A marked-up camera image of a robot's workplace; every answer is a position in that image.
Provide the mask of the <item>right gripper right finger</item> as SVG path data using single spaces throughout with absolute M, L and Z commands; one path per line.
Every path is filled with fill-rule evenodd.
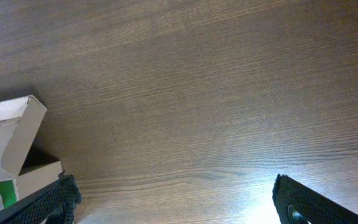
M 287 175 L 277 175 L 272 199 L 284 224 L 358 224 L 358 214 Z

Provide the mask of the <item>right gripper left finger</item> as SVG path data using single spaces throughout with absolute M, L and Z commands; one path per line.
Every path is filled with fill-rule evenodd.
M 73 175 L 58 180 L 0 211 L 0 224 L 72 224 L 81 194 Z

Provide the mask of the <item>green tape roll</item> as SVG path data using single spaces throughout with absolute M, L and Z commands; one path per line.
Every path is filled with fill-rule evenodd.
M 0 195 L 4 208 L 7 208 L 17 202 L 17 190 L 13 180 L 0 182 Z

